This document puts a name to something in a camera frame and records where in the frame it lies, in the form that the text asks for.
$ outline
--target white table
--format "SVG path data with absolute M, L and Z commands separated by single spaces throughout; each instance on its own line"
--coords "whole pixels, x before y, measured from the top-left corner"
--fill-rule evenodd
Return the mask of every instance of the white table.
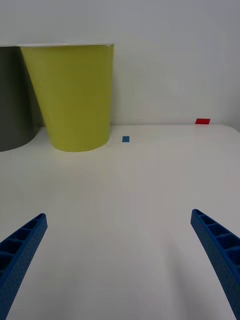
M 114 126 L 83 153 L 43 128 L 0 153 L 0 241 L 48 221 L 7 319 L 235 319 L 190 219 L 198 208 L 240 236 L 239 199 L 230 127 Z

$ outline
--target white wall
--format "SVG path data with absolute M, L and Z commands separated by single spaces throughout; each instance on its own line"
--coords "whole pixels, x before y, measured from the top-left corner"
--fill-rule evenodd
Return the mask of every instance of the white wall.
M 7 0 L 0 43 L 115 42 L 112 121 L 240 129 L 239 0 Z

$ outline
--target red object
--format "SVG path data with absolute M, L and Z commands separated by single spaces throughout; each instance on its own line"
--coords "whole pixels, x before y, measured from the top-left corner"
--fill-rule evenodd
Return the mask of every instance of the red object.
M 210 119 L 197 118 L 195 125 L 209 125 Z

